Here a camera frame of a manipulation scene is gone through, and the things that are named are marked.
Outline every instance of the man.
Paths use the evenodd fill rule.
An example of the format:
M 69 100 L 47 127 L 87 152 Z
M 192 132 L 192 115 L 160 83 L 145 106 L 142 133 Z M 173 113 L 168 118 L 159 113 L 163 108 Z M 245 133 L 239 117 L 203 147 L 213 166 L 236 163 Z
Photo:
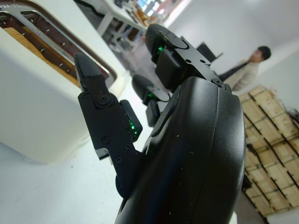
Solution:
M 237 67 L 219 75 L 219 79 L 229 84 L 232 91 L 239 91 L 253 83 L 257 77 L 258 65 L 271 56 L 270 48 L 261 46 L 250 56 L 249 60 L 241 61 Z

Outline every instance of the wooden pallet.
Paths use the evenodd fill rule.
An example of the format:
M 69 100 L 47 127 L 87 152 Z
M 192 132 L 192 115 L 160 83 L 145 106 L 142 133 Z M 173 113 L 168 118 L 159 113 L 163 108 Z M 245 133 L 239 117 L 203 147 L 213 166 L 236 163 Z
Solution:
M 259 168 L 260 161 L 258 158 L 246 148 L 245 168 L 247 171 Z
M 263 195 L 263 193 L 261 192 L 261 190 L 257 187 L 257 185 L 255 183 L 251 183 L 251 188 L 247 189 L 245 191 L 245 194 L 249 198 L 253 198 L 253 197 L 257 197 L 257 196 Z
M 266 168 L 268 174 L 274 182 L 281 188 L 287 188 L 294 184 L 294 181 L 288 175 L 286 169 L 281 164 L 276 164 Z
M 240 95 L 239 99 L 240 99 L 241 103 L 244 103 L 245 101 L 250 100 L 251 97 L 249 94 L 246 93 L 246 94 Z
M 285 197 L 288 199 L 289 203 L 292 205 L 292 207 L 299 206 L 299 190 L 297 186 L 293 185 L 289 188 L 285 188 L 282 190 Z
M 295 138 L 295 139 L 291 140 L 290 144 L 294 147 L 294 149 L 299 154 L 299 138 Z
M 270 205 L 276 210 L 288 210 L 291 208 L 288 201 L 281 192 L 276 191 L 266 194 L 266 198 L 270 201 Z
M 248 172 L 249 177 L 253 179 L 257 186 L 261 189 L 264 194 L 277 191 L 277 186 L 264 171 L 263 168 L 258 168 Z
M 264 167 L 273 166 L 279 163 L 278 158 L 269 148 L 258 153 L 260 161 Z
M 275 100 L 268 91 L 263 91 L 262 93 L 254 96 L 254 99 L 256 104 L 260 105 L 270 118 L 285 112 L 280 103 L 277 102 L 277 100 Z
M 287 113 L 283 113 L 272 119 L 278 127 L 280 133 L 282 133 L 287 139 L 292 138 L 299 133 L 299 130 L 292 122 L 292 119 Z
M 284 163 L 285 168 L 291 174 L 292 178 L 299 182 L 299 158 Z
M 250 99 L 242 103 L 244 113 L 255 124 L 265 117 L 263 111 L 256 105 L 255 101 Z
M 283 163 L 286 163 L 298 157 L 296 152 L 294 152 L 294 150 L 285 141 L 278 145 L 275 145 L 273 147 L 273 150 Z
M 240 96 L 244 114 L 245 194 L 266 217 L 299 208 L 299 130 L 272 92 L 259 86 Z
M 271 144 L 274 145 L 283 140 L 283 137 L 278 132 L 272 122 L 265 118 L 255 124 L 262 136 Z
M 267 89 L 266 89 L 264 86 L 260 85 L 260 86 L 258 86 L 258 87 L 256 87 L 256 88 L 254 88 L 253 90 L 251 90 L 251 91 L 249 92 L 249 94 L 250 94 L 251 96 L 255 97 L 256 95 L 261 94 L 262 92 L 264 92 L 264 91 L 266 91 L 266 90 L 267 90 Z
M 256 151 L 266 149 L 268 146 L 263 136 L 256 130 L 255 127 L 247 128 L 246 132 L 246 144 L 252 144 Z
M 267 217 L 273 213 L 275 213 L 275 210 L 270 205 L 268 200 L 265 196 L 259 196 L 251 198 L 252 203 L 255 205 L 257 210 L 264 216 Z

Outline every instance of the black hair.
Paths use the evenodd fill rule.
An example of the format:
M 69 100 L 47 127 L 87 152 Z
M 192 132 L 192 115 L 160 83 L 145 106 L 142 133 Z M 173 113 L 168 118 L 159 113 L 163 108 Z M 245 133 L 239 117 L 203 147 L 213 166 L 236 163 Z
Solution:
M 261 46 L 257 49 L 259 49 L 262 52 L 262 57 L 264 60 L 267 60 L 269 59 L 269 57 L 271 57 L 271 50 L 267 46 Z

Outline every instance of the screw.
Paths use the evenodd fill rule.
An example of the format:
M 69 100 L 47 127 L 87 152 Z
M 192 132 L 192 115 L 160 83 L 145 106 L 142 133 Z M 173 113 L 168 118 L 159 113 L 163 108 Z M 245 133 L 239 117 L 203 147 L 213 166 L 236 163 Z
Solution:
M 104 144 L 104 145 L 108 145 L 109 143 L 110 143 L 110 138 L 109 137 L 103 137 L 102 138 L 102 143 Z
M 128 128 L 126 128 L 125 132 L 127 135 L 131 135 L 133 133 L 133 130 L 132 130 L 132 128 L 128 127 Z
M 116 163 L 120 164 L 122 162 L 122 158 L 121 157 L 117 157 L 116 158 Z
M 213 79 L 212 79 L 212 83 L 216 84 L 216 85 L 219 86 L 219 87 L 223 87 L 223 86 L 224 86 L 223 82 L 220 81 L 220 80 L 217 79 L 217 78 L 213 78 Z
M 110 101 L 110 98 L 107 95 L 101 94 L 98 97 L 98 103 L 101 105 L 107 105 L 109 103 L 109 101 Z
M 91 98 L 91 97 L 92 96 L 89 93 L 87 93 L 87 94 L 84 95 L 84 98 Z
M 126 150 L 130 150 L 131 149 L 131 145 L 130 144 L 126 144 Z

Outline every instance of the robotic hand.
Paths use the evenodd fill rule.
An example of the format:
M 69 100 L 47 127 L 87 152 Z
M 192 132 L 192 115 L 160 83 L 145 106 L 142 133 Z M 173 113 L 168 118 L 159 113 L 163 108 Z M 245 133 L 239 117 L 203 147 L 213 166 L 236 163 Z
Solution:
M 118 102 L 94 63 L 76 55 L 78 96 L 94 148 L 110 156 L 124 198 L 116 224 L 227 224 L 244 174 L 245 131 L 237 96 L 184 38 L 154 24 L 146 45 L 166 89 L 133 77 L 154 126 L 142 152 L 142 126 L 128 101 Z M 168 102 L 163 112 L 159 101 Z

